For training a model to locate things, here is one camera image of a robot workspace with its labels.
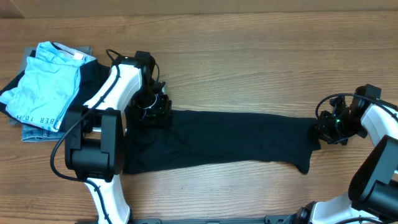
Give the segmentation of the black t-shirt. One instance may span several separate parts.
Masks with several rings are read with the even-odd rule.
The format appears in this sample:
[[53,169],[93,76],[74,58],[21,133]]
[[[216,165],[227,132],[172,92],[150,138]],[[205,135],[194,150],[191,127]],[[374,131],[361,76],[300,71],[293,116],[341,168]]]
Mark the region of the black t-shirt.
[[167,128],[144,128],[126,110],[123,171],[140,174],[239,161],[286,162],[307,174],[313,151],[321,148],[310,133],[314,118],[213,111],[171,112]]

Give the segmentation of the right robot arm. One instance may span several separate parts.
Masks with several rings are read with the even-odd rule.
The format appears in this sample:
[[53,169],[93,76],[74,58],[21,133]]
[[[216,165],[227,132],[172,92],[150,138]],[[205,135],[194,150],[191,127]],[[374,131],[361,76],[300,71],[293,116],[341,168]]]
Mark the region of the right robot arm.
[[381,89],[367,84],[350,94],[325,99],[333,111],[316,110],[315,132],[328,144],[346,145],[358,135],[370,137],[374,149],[353,176],[348,192],[311,202],[284,218],[293,223],[394,223],[397,221],[397,106],[381,100]]

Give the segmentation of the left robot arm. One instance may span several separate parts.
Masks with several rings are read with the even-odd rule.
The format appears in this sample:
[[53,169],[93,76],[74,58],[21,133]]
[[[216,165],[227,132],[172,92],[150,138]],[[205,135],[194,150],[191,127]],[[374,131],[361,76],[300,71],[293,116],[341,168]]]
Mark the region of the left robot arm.
[[154,78],[159,69],[149,52],[111,59],[108,79],[81,106],[68,109],[65,164],[75,172],[74,181],[90,191],[98,212],[98,223],[132,223],[132,212],[121,185],[127,150],[122,116],[132,110],[132,120],[143,128],[165,128],[171,124],[172,102],[165,83]]

